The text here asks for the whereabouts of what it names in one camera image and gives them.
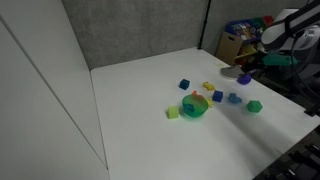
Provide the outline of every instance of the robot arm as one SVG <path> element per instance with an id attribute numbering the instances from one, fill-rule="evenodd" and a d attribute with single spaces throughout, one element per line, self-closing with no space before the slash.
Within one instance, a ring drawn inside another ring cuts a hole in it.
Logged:
<path id="1" fill-rule="evenodd" d="M 314 0 L 299 10 L 283 10 L 275 22 L 267 28 L 261 42 L 267 51 L 290 50 L 294 38 L 296 50 L 311 48 L 320 37 L 320 0 Z"/>

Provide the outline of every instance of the green cube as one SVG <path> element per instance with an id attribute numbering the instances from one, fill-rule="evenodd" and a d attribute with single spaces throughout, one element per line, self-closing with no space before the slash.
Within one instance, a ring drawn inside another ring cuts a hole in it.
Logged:
<path id="1" fill-rule="evenodd" d="M 252 113 L 259 113 L 263 108 L 260 101 L 250 101 L 247 105 L 248 111 Z"/>
<path id="2" fill-rule="evenodd" d="M 179 108 L 177 106 L 168 107 L 168 118 L 175 119 L 179 117 Z"/>

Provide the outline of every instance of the table surface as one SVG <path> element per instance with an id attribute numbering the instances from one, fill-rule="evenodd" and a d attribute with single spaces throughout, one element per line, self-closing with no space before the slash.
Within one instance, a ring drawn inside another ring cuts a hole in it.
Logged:
<path id="1" fill-rule="evenodd" d="M 111 180 L 252 179 L 320 124 L 256 81 L 223 78 L 226 66 L 191 48 L 92 70 Z M 224 92 L 222 102 L 198 119 L 169 120 L 167 107 L 193 90 L 212 96 L 205 81 Z M 230 104 L 231 92 L 243 103 Z M 262 103 L 259 114 L 246 110 L 250 100 Z"/>

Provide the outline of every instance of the shelf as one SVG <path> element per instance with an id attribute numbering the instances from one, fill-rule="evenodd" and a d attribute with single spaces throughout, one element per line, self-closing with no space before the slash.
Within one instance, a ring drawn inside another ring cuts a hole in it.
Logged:
<path id="1" fill-rule="evenodd" d="M 247 54 L 242 54 L 242 55 L 236 56 L 235 59 L 240 59 L 240 58 L 244 58 L 244 57 L 247 57 L 247 56 L 251 56 L 251 55 L 256 54 L 257 52 L 258 52 L 258 51 L 251 52 L 251 53 L 247 53 Z"/>
<path id="2" fill-rule="evenodd" d="M 247 39 L 247 40 L 243 40 L 243 44 L 247 44 L 247 43 L 251 43 L 251 42 L 256 42 L 256 41 L 260 41 L 261 38 L 257 37 L 257 38 L 252 38 L 252 39 Z"/>

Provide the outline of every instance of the cable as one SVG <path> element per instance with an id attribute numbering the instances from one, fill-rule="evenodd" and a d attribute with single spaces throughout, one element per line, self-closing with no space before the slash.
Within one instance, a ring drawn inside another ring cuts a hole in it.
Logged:
<path id="1" fill-rule="evenodd" d="M 298 90 L 300 91 L 300 93 L 302 95 L 304 95 L 306 98 L 308 98 L 311 102 L 313 102 L 315 105 L 319 105 L 320 102 L 320 96 L 315 93 L 300 77 L 299 72 L 297 71 L 296 67 L 294 66 L 294 61 L 293 61 L 293 57 L 294 57 L 294 48 L 297 42 L 297 38 L 294 39 L 293 43 L 292 43 L 292 47 L 291 47 L 291 53 L 290 53 L 290 60 L 291 60 L 291 71 L 292 71 L 292 75 L 293 78 L 297 84 Z M 314 97 L 309 97 L 299 86 L 298 83 L 301 83 L 304 85 L 304 87 L 314 96 Z"/>
<path id="2" fill-rule="evenodd" d="M 310 50 L 308 58 L 307 58 L 306 62 L 304 62 L 304 66 L 299 68 L 299 73 L 302 72 L 303 70 L 305 70 L 310 65 L 310 62 L 313 60 L 313 57 L 317 51 L 318 43 L 319 43 L 319 41 Z"/>
<path id="3" fill-rule="evenodd" d="M 307 4 L 309 4 L 309 3 L 310 3 L 310 1 L 311 1 L 311 0 L 308 0 L 308 1 L 307 1 L 307 3 L 306 3 L 306 5 L 307 5 Z"/>
<path id="4" fill-rule="evenodd" d="M 198 49 L 199 50 L 202 49 L 202 47 L 201 47 L 202 46 L 202 40 L 203 40 L 203 37 L 204 37 L 204 32 L 206 31 L 206 25 L 207 25 L 208 15 L 209 15 L 209 11 L 210 11 L 211 1 L 212 0 L 208 1 L 206 16 L 204 18 L 203 27 L 202 27 L 202 31 L 201 31 L 201 37 L 200 37 L 199 44 L 198 44 Z"/>

